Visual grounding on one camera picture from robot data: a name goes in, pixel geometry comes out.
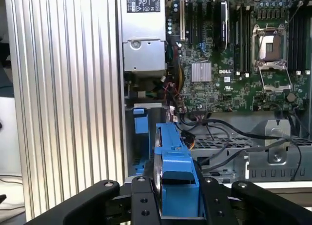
warning label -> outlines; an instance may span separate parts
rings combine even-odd
[[[160,12],[160,0],[127,0],[127,13]]]

screw hole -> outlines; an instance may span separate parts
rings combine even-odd
[[[142,203],[147,203],[148,200],[147,200],[146,198],[142,198],[142,199],[141,199],[141,202],[142,202]]]
[[[142,215],[143,216],[149,216],[150,212],[148,210],[144,210],[144,211],[142,211]]]
[[[224,217],[224,213],[223,213],[222,211],[219,211],[219,212],[218,212],[218,216],[219,216],[219,217]]]

ventilated metal panel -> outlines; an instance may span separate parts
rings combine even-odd
[[[115,0],[6,0],[27,220],[123,181]]]

cpu socket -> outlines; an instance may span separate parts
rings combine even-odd
[[[255,25],[252,39],[252,61],[255,70],[259,71],[261,82],[265,91],[283,92],[291,90],[292,83],[288,74],[287,62],[287,34],[284,25],[279,27],[260,28]],[[275,87],[265,84],[263,73],[269,71],[284,72],[288,82]]]

motherboard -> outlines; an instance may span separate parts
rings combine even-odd
[[[172,0],[166,33],[184,76],[177,111],[304,109],[311,17],[308,0]]]

